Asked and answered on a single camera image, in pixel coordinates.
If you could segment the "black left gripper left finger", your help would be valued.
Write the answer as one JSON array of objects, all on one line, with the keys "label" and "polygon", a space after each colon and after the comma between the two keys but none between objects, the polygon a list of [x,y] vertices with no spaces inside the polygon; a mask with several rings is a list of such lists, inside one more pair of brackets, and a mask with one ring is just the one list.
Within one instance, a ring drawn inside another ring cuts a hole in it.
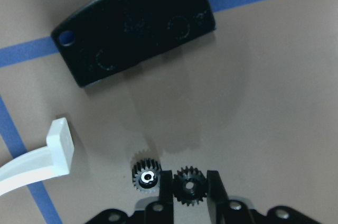
[{"label": "black left gripper left finger", "polygon": [[172,171],[161,172],[159,203],[162,206],[160,213],[161,223],[174,223],[173,207],[173,174]]}]

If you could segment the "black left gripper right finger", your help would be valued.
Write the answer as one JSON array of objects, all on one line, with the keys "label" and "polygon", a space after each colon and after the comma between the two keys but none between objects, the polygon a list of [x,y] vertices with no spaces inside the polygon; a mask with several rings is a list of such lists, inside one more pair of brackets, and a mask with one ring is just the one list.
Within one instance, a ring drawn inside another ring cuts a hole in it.
[{"label": "black left gripper right finger", "polygon": [[207,205],[211,223],[231,223],[230,200],[218,171],[207,171]]}]

